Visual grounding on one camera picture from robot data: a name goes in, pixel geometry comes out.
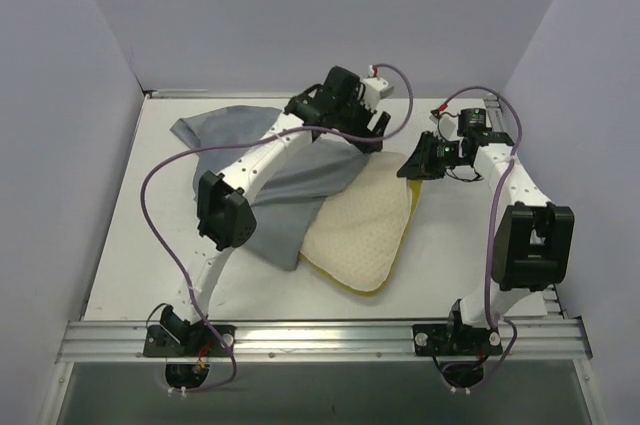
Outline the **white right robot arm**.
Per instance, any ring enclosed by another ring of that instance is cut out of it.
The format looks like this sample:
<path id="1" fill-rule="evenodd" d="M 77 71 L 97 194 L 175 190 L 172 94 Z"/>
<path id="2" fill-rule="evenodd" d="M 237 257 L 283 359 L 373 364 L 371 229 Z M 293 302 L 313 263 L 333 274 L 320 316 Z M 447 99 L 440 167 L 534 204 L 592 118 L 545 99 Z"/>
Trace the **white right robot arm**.
<path id="1" fill-rule="evenodd" d="M 482 108 L 456 115 L 456 139 L 421 134 L 398 177 L 436 180 L 469 166 L 492 193 L 485 271 L 478 290 L 457 300 L 443 330 L 446 347 L 465 354 L 482 336 L 498 343 L 497 325 L 515 304 L 561 283 L 567 273 L 575 215 L 534 183 L 517 157 L 519 142 L 493 129 Z"/>

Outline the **cream pillow yellow edge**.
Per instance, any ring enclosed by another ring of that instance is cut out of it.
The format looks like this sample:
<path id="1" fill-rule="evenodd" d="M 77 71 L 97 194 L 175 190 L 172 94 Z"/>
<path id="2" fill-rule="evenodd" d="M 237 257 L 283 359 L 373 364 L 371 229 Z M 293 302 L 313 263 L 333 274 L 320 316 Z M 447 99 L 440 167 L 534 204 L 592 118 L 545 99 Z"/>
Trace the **cream pillow yellow edge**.
<path id="1" fill-rule="evenodd" d="M 342 192 L 325 200 L 300 257 L 353 293 L 372 295 L 382 289 L 421 194 L 419 182 L 397 176 L 406 161 L 398 152 L 371 155 Z"/>

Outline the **grey pillowcase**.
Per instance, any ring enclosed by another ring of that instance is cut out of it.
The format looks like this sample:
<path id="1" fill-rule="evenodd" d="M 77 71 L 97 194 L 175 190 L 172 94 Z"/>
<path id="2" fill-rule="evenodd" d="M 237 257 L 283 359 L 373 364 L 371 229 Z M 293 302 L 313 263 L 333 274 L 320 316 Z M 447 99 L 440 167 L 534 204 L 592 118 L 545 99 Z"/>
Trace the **grey pillowcase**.
<path id="1" fill-rule="evenodd" d="M 190 149 L 249 143 L 262 138 L 279 115 L 273 107 L 234 105 L 180 118 L 171 132 Z M 345 190 L 368 161 L 356 147 L 325 138 L 296 153 L 253 202 L 257 228 L 244 248 L 283 271 L 295 270 L 325 200 Z"/>

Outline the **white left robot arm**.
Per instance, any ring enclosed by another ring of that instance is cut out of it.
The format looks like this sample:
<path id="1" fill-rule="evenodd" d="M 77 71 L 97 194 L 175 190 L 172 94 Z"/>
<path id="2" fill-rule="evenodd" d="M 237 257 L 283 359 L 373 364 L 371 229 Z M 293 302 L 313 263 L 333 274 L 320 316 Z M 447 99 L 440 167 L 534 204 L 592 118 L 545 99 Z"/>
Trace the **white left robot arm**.
<path id="1" fill-rule="evenodd" d="M 170 305 L 161 312 L 160 327 L 176 354 L 193 355 L 205 342 L 206 310 L 213 290 L 230 255 L 256 229 L 252 203 L 266 182 L 323 133 L 345 139 L 363 154 L 381 151 L 390 116 L 376 108 L 391 92 L 376 65 L 364 78 L 335 66 L 323 83 L 292 97 L 274 124 L 246 146 L 240 158 L 219 172 L 201 176 L 197 231 L 214 243 L 215 253 L 201 271 L 183 273 L 190 317 L 180 318 Z"/>

